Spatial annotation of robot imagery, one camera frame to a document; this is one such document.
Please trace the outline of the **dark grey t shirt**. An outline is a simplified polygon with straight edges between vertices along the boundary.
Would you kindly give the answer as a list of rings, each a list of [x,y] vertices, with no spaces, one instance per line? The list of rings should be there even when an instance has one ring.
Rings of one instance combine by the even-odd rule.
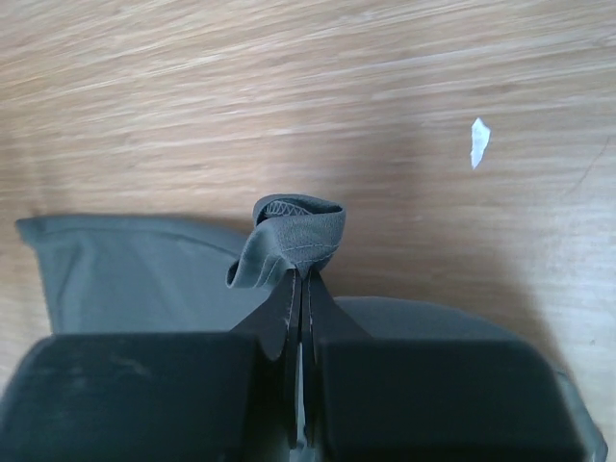
[[[286,272],[294,271],[301,283],[297,439],[286,461],[326,461],[304,431],[302,284],[312,272],[321,276],[338,250],[346,211],[312,196],[275,194],[256,203],[253,219],[248,236],[202,221],[139,216],[46,216],[21,219],[16,227],[38,258],[49,336],[226,332],[256,310]],[[463,324],[482,321],[522,339],[449,307],[388,297],[332,297],[363,327],[381,334],[392,330],[400,335],[401,329],[392,329],[372,303],[393,306],[396,320],[404,318],[406,309],[434,321],[451,314]],[[593,426],[591,461],[604,461],[608,447],[601,431],[571,379],[551,365],[569,400]]]

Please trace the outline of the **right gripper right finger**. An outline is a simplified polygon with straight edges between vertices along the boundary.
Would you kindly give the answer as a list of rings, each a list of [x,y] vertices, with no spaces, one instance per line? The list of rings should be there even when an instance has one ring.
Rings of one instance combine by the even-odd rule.
[[[529,343],[455,315],[424,319],[372,303],[365,328],[321,276],[302,284],[309,444],[326,461],[591,461],[592,424]]]

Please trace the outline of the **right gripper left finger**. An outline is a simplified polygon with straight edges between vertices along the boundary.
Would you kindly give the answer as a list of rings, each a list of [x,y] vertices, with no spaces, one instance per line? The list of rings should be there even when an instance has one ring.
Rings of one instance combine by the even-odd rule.
[[[296,444],[294,271],[226,332],[52,335],[1,399],[5,461],[286,461]]]

